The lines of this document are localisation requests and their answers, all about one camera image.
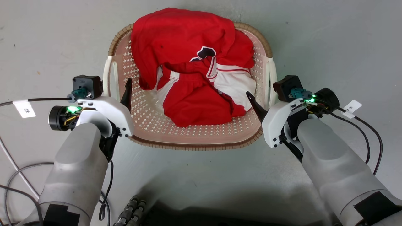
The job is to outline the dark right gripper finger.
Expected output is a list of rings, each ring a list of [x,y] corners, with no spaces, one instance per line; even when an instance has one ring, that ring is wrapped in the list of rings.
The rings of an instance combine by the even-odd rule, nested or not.
[[[251,106],[253,107],[253,110],[255,111],[256,116],[260,120],[260,123],[263,122],[265,119],[268,111],[264,109],[260,104],[257,103],[256,98],[249,92],[246,92],[247,98],[250,101]]]

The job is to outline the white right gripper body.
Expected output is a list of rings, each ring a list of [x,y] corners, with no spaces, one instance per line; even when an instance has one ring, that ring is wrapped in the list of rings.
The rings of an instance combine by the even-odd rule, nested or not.
[[[297,131],[301,122],[307,119],[303,99],[292,102],[280,101],[269,109],[262,120],[263,135],[271,148],[285,145],[302,162],[303,146]]]

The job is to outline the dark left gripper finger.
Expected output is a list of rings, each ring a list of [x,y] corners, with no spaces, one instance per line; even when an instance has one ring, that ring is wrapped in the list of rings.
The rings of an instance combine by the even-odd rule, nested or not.
[[[129,109],[129,112],[131,112],[131,98],[132,98],[132,78],[128,78],[127,82],[125,83],[125,91],[124,94],[121,98],[120,103],[123,104],[127,109]]]

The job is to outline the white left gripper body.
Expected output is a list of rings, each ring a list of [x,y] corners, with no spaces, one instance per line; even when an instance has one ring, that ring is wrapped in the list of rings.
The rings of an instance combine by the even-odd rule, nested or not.
[[[82,111],[77,120],[77,127],[91,125],[98,131],[95,134],[95,146],[100,148],[110,162],[118,138],[131,137],[134,133],[130,110],[109,96],[79,99],[78,104]]]

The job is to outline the pink laundry basket brown rim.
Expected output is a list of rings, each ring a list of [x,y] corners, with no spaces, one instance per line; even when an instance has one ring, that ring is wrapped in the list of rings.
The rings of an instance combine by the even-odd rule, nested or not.
[[[253,43],[255,65],[251,77],[256,81],[255,99],[265,109],[273,106],[277,93],[272,84],[277,81],[277,71],[270,43],[255,27],[234,22]],[[152,91],[139,86],[139,70],[132,58],[131,31],[133,24],[120,30],[113,38],[103,73],[104,95],[120,100],[125,84],[132,79],[131,114],[134,125],[129,137],[139,145],[171,150],[232,150],[254,143],[263,135],[256,113],[250,110],[242,117],[222,125],[177,127],[162,113]]]

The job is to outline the red and white shorts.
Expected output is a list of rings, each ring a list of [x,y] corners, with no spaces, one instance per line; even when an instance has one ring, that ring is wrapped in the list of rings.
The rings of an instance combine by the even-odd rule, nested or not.
[[[178,127],[225,124],[251,109],[247,92],[257,87],[253,66],[252,57],[164,63],[157,70],[156,95]]]

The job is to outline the red jersey with number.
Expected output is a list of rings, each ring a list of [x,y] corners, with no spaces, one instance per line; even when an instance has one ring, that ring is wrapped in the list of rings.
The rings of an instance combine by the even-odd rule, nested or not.
[[[131,52],[144,90],[155,87],[157,68],[164,63],[215,57],[228,66],[225,72],[254,67],[252,41],[230,19],[202,11],[166,8],[139,18],[132,27]]]

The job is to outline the grey corrugated conduit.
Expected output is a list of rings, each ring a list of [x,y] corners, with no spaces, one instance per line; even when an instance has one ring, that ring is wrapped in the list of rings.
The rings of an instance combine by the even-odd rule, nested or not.
[[[112,226],[141,226],[146,205],[144,199],[133,196]]]

